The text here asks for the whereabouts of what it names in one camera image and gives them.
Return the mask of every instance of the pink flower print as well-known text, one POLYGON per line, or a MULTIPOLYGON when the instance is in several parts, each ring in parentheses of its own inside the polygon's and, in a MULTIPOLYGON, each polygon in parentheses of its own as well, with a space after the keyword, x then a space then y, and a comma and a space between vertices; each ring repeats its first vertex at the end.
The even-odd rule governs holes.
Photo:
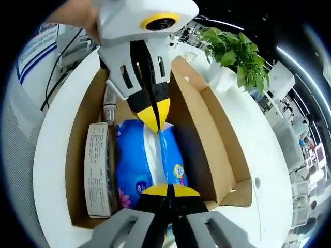
POLYGON ((118 188, 118 196, 119 196, 119 201, 122 205, 123 208, 129 208, 131 201, 129 200, 130 196, 125 195, 124 191, 118 188))

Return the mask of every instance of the cardboard box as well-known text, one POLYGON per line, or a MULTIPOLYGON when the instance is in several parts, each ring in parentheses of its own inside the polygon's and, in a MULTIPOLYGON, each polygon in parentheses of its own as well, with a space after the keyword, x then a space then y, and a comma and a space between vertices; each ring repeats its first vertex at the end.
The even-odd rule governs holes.
MULTIPOLYGON (((98 120, 108 78, 99 70, 77 112, 66 162, 66 193, 73 225, 94 228, 104 219, 88 217, 84 196, 84 149, 88 126, 98 120)), ((167 122, 184 159, 189 184, 197 190, 207 207, 219 205, 249 207, 252 186, 249 169, 236 134, 216 96, 182 57, 172 61, 169 83, 170 111, 167 122)), ((135 119, 126 102, 117 103, 116 122, 135 119)), ((115 147, 114 130, 112 147, 115 147)), ((111 169, 115 170, 116 152, 110 149, 111 169)))
POLYGON ((84 160, 84 188, 87 213, 91 218, 108 218, 113 212, 108 166, 108 125, 89 125, 84 160))

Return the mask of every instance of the blue package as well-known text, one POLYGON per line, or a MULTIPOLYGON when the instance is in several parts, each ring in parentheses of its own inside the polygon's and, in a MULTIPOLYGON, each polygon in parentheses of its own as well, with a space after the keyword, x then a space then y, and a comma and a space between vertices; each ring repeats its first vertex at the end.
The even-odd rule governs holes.
MULTIPOLYGON (((162 164, 168 184, 187 186, 183 158, 173 135, 173 126, 160 132, 162 164)), ((142 192, 153 186, 144 146, 144 124, 140 120, 126 120, 116 126, 116 146, 119 162, 116 180, 121 206, 133 208, 142 192)))

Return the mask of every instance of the camera lens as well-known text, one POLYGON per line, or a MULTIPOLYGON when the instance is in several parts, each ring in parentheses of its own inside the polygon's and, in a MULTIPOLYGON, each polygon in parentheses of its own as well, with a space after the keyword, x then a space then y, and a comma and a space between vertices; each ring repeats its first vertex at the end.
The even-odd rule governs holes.
POLYGON ((176 21, 172 18, 154 20, 147 24, 146 29, 150 31, 160 31, 172 27, 176 21))

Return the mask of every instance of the potted plant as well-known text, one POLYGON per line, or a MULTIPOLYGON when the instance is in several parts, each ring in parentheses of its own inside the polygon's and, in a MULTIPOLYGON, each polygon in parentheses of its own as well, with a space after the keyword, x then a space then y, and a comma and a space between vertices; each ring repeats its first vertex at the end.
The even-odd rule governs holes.
POLYGON ((213 66, 218 63, 217 67, 228 67, 237 73, 238 87, 244 87, 245 91, 256 88, 261 94, 264 79, 269 87, 269 77, 263 67, 265 60, 257 54, 257 45, 243 33, 236 35, 210 27, 201 33, 200 39, 208 43, 205 54, 209 63, 212 56, 213 66))

